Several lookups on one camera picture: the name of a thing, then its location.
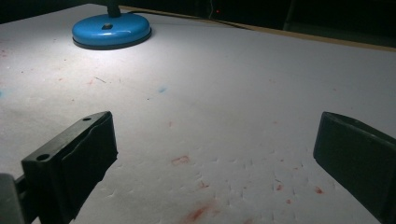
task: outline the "blue lamp base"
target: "blue lamp base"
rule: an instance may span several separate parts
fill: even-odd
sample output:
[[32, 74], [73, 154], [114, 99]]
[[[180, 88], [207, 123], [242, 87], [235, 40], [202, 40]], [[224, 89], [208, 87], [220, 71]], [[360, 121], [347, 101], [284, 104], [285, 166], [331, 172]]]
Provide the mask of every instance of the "blue lamp base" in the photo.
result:
[[84, 49], [123, 49], [140, 44], [150, 36], [149, 21], [130, 13], [121, 13], [117, 18], [107, 14], [94, 16], [73, 27], [73, 41]]

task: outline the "red stain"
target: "red stain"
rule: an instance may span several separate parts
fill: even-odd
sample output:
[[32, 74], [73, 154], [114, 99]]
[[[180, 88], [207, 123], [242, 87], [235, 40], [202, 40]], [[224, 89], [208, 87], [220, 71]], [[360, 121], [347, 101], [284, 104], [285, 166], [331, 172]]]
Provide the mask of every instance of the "red stain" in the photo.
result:
[[253, 218], [246, 220], [244, 224], [253, 224]]
[[205, 184], [204, 181], [201, 180], [201, 184], [200, 184], [199, 188], [200, 189], [206, 189], [208, 187], [209, 187], [209, 185]]
[[182, 156], [182, 157], [172, 160], [172, 164], [180, 165], [182, 163], [188, 163], [189, 161], [190, 161], [190, 158], [188, 156]]
[[195, 223], [199, 220], [204, 213], [210, 209], [209, 205], [203, 206], [187, 215], [187, 217], [181, 222], [183, 224]]
[[317, 194], [324, 194], [323, 190], [321, 190], [320, 187], [315, 187], [315, 192], [316, 192]]

